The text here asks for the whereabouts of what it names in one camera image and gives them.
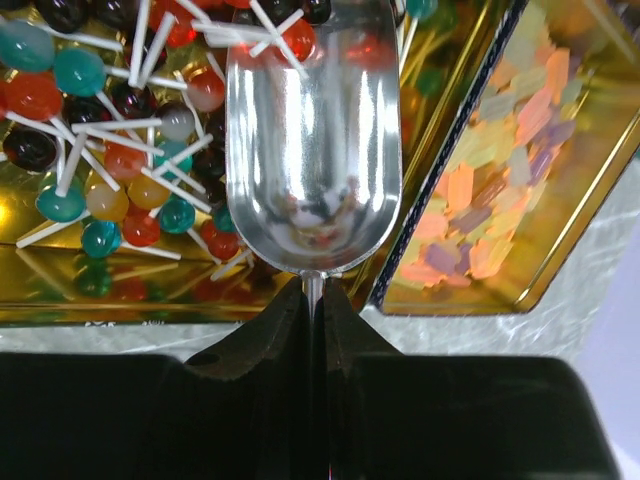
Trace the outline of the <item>metal candy scoop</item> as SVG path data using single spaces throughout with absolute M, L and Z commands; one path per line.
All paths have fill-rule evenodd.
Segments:
M 310 307 L 325 280 L 389 236 L 402 194 L 399 65 L 387 1 L 335 1 L 302 63 L 232 49 L 226 192 L 236 230 L 298 275 Z

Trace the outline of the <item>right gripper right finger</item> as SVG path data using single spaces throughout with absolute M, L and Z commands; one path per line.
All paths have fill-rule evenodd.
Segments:
M 545 356 L 405 355 L 324 298 L 335 479 L 616 479 L 582 380 Z

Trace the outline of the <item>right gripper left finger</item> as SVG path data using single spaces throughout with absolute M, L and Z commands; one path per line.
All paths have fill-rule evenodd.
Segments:
M 188 361 L 3 353 L 5 479 L 309 479 L 299 280 Z

